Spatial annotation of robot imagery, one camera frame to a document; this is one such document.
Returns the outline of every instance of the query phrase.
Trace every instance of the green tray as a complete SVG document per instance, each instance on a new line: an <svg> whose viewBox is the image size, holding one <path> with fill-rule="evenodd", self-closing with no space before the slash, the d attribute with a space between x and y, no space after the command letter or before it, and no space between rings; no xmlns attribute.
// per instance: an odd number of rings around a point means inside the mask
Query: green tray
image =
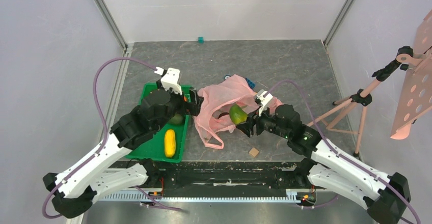
<svg viewBox="0 0 432 224"><path fill-rule="evenodd" d="M190 99L189 88L191 86L181 86L187 99ZM147 83L144 85L143 93L138 104L141 104L141 100L144 96L148 95L151 91L157 89L156 83ZM166 161L172 163L179 163L183 158L184 142L186 141L187 124L189 122L189 116L186 116L183 125L165 125L158 133L156 133L153 138L137 149L126 155L126 158L133 159L152 159L156 161ZM164 138L165 132L167 130L173 129L176 133L176 152L173 157L168 158L165 156L164 152Z"/></svg>

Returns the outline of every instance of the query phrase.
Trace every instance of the gray floor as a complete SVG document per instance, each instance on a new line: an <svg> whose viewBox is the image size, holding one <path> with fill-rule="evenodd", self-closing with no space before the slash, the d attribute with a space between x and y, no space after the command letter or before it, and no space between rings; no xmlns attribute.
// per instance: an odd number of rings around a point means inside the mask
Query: gray floor
<svg viewBox="0 0 432 224"><path fill-rule="evenodd" d="M320 192L317 204L330 200L335 194ZM340 197L334 203L315 210L301 210L295 204L277 203L166 203L184 212L147 209L139 203L97 202L85 215L84 223L93 224L229 224L229 223L315 223L315 224L372 224L365 210Z"/></svg>
<svg viewBox="0 0 432 224"><path fill-rule="evenodd" d="M318 40L206 41L203 44L145 42L134 45L132 57L163 68L178 68L182 72L180 82L197 89L221 83L226 74L247 77L256 84L255 91L268 89L278 81L289 78L307 92L307 100L315 116L330 110L331 102L340 98L326 51ZM155 82L158 78L150 69L130 62L116 120L137 105L144 84ZM311 121L303 100L293 86L282 85L273 95L284 103L292 104L304 123ZM342 120L337 128L348 130L347 120ZM327 132L326 135L341 149L349 153L354 151L350 134ZM224 140L224 149L206 148L193 122L190 122L183 160L303 159L303 156L291 151L286 140L270 133L248 138L235 130L233 133L220 133L219 136ZM260 151L255 158L248 154L253 147Z"/></svg>

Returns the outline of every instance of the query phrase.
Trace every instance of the small wooden block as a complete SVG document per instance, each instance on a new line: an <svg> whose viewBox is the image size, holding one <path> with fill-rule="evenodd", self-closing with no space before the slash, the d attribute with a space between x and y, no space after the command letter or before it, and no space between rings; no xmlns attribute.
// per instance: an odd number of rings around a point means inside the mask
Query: small wooden block
<svg viewBox="0 0 432 224"><path fill-rule="evenodd" d="M258 151L256 148L252 148L252 149L249 151L249 155L252 156L252 157L257 156L258 153L259 153L259 151Z"/></svg>

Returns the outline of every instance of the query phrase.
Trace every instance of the blue object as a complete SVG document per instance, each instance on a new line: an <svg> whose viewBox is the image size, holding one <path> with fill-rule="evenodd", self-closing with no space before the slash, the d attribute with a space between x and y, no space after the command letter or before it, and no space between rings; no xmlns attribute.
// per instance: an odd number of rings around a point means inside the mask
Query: blue object
<svg viewBox="0 0 432 224"><path fill-rule="evenodd" d="M226 80L226 79L228 79L230 77L231 77L231 75L225 75L224 76L224 80ZM255 87L255 83L253 83L251 80L249 80L247 78L245 78L245 80L248 83L249 88L253 90L253 88Z"/></svg>
<svg viewBox="0 0 432 224"><path fill-rule="evenodd" d="M248 83L248 86L253 89L255 87L255 83L253 83L251 80L245 78L246 82Z"/></svg>

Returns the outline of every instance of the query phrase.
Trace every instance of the black clamp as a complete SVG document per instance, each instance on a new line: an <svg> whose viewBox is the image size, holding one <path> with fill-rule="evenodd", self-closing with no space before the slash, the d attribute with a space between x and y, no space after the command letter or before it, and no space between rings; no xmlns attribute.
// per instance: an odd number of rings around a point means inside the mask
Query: black clamp
<svg viewBox="0 0 432 224"><path fill-rule="evenodd" d="M158 131L157 123L146 120L141 113L140 105L138 105L130 113L123 115L111 127L110 133L119 140L119 148L125 147L135 150L144 142L151 140Z"/></svg>
<svg viewBox="0 0 432 224"><path fill-rule="evenodd" d="M372 74L372 77L376 77L376 79L381 81L381 82L385 81L387 78L389 78L391 73L393 73L395 70L397 70L397 68L400 66L400 64L401 63L399 61L393 60L388 65L386 65L383 69L375 71Z"/></svg>
<svg viewBox="0 0 432 224"><path fill-rule="evenodd" d="M414 55L414 51L409 46L403 46L400 49L398 49L396 56L398 56L400 54L408 54L409 56L412 57ZM395 59L392 62L390 62L388 65L386 65L383 69L380 69L380 70L374 72L372 74L372 77L376 77L376 79L381 81L381 82L385 81L387 78L389 78L389 76L395 70L397 70L397 68L399 68L400 64L401 63Z"/></svg>
<svg viewBox="0 0 432 224"><path fill-rule="evenodd" d="M401 65L400 65L400 69L401 69L401 70L406 71L406 70L408 70L409 68L410 68L410 65L409 65L409 64L401 64Z"/></svg>
<svg viewBox="0 0 432 224"><path fill-rule="evenodd" d="M362 97L360 94L363 89L359 89L357 94L351 95L352 102L359 103L363 106L368 106L372 102L372 95L368 94L366 97Z"/></svg>
<svg viewBox="0 0 432 224"><path fill-rule="evenodd" d="M408 180L400 173L388 176L389 184L409 203L411 201L410 188ZM367 205L367 213L378 223L398 223L407 206L403 201L388 187L378 191L380 196L373 200L369 197L363 197Z"/></svg>
<svg viewBox="0 0 432 224"><path fill-rule="evenodd" d="M201 111L201 105L204 102L204 97L198 95L198 92L195 88L189 88L189 96L191 101L185 101L186 113L191 116L198 116Z"/></svg>
<svg viewBox="0 0 432 224"><path fill-rule="evenodd" d="M57 180L57 173L48 173L43 177L43 183L46 190L54 189ZM91 186L88 186L84 192L73 199L64 198L64 193L56 190L51 202L54 209L64 217L71 219L86 212L93 205L93 197L97 195Z"/></svg>
<svg viewBox="0 0 432 224"><path fill-rule="evenodd" d="M235 128L246 134L246 136L252 137L254 135L254 126L256 124L257 112L258 110L250 112L246 118L246 121L236 125Z"/></svg>
<svg viewBox="0 0 432 224"><path fill-rule="evenodd" d="M151 159L142 159L139 161L147 172L147 181L143 184L145 187L154 187L160 179L160 170Z"/></svg>
<svg viewBox="0 0 432 224"><path fill-rule="evenodd" d="M297 167L294 169L294 178L301 187L306 188L312 185L308 179L308 175L310 174L309 172L312 167L315 165L317 165L317 163L308 158L304 158L297 164Z"/></svg>

